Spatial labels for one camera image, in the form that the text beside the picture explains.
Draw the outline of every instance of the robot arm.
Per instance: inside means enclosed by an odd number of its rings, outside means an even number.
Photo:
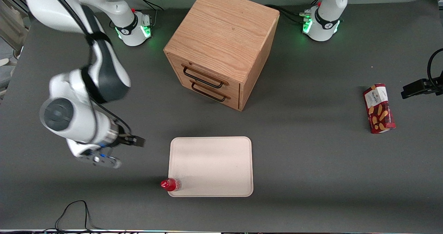
[[[347,5],[348,0],[323,0],[320,6],[305,10],[310,18],[306,20],[303,33],[316,41],[330,39],[337,32],[339,18]]]
[[[149,15],[133,12],[124,0],[79,0],[105,12],[112,20],[119,38],[128,46],[138,46],[151,36]]]
[[[67,139],[77,158],[118,168],[117,158],[101,153],[118,144],[143,146],[144,139],[133,136],[117,121],[93,108],[93,102],[119,100],[131,82],[114,53],[109,38],[90,8],[79,0],[27,0],[35,17],[48,27],[86,35],[96,60],[93,64],[54,76],[49,83],[49,99],[40,109],[43,125]]]

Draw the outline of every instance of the drawer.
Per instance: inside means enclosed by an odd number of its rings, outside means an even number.
[[[197,92],[205,97],[209,97],[212,100],[238,110],[238,95],[230,96],[223,94],[222,92],[217,91],[212,87],[206,86],[205,84],[201,84],[192,79],[182,81],[182,85],[187,89],[191,89],[192,91]]]
[[[217,78],[216,76],[209,74],[207,71],[204,71],[204,68],[199,67],[199,65],[183,60],[180,57],[170,55],[170,61],[175,73],[179,76],[182,83],[183,81],[191,79],[198,84],[206,85],[212,90],[218,91],[224,95],[238,97],[239,83],[228,79]]]

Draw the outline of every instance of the red bottle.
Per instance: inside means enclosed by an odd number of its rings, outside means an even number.
[[[178,180],[178,179],[169,178],[169,179],[163,180],[160,183],[160,186],[167,191],[176,191],[176,190],[180,190],[180,188],[182,187],[182,184],[180,183],[180,180]]]

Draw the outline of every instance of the gray table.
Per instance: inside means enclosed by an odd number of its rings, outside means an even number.
[[[133,87],[109,109],[146,147],[121,146],[120,169],[76,161],[38,118],[49,79],[81,67],[87,45],[34,22],[0,105],[0,229],[49,228],[71,201],[88,202],[108,229],[262,232],[443,232],[443,97],[402,100],[443,42],[435,0],[349,5],[345,22],[315,43],[281,18],[269,60],[244,112],[184,89],[163,47],[186,10],[159,12],[138,47],[100,20]],[[435,75],[443,58],[435,59]],[[397,129],[369,132],[362,90],[386,83]],[[178,136],[248,136],[248,198],[171,198],[169,144]],[[81,205],[63,228],[82,228]]]

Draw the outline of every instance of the black metal handle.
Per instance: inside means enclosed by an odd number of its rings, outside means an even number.
[[[213,88],[215,88],[215,89],[220,89],[220,88],[222,87],[222,85],[223,85],[223,82],[222,82],[222,81],[220,81],[220,85],[215,85],[215,84],[212,84],[212,83],[207,82],[207,81],[205,81],[205,80],[202,80],[202,79],[200,79],[200,78],[198,78],[198,77],[196,77],[196,76],[193,76],[193,75],[191,75],[191,74],[189,74],[189,73],[186,73],[186,71],[188,70],[188,67],[186,67],[185,65],[183,65],[183,67],[185,67],[185,68],[183,69],[183,73],[185,73],[186,76],[188,76],[188,77],[190,77],[190,78],[193,78],[193,79],[195,79],[195,80],[197,80],[197,81],[199,81],[199,82],[201,82],[201,83],[204,83],[204,84],[206,84],[206,85],[208,85],[208,86],[211,86],[211,87],[213,87]]]
[[[199,89],[195,89],[195,88],[194,88],[194,85],[195,85],[195,83],[193,82],[192,85],[191,85],[191,88],[192,88],[194,91],[199,92],[199,93],[202,94],[202,95],[205,95],[205,96],[207,96],[207,97],[209,97],[209,98],[211,98],[211,99],[213,99],[213,100],[216,100],[216,101],[218,101],[218,102],[224,102],[224,101],[226,100],[226,96],[223,96],[223,99],[218,99],[218,98],[213,97],[212,95],[209,95],[208,93],[205,93],[205,92],[203,92],[203,91],[201,91],[201,90],[199,90]]]

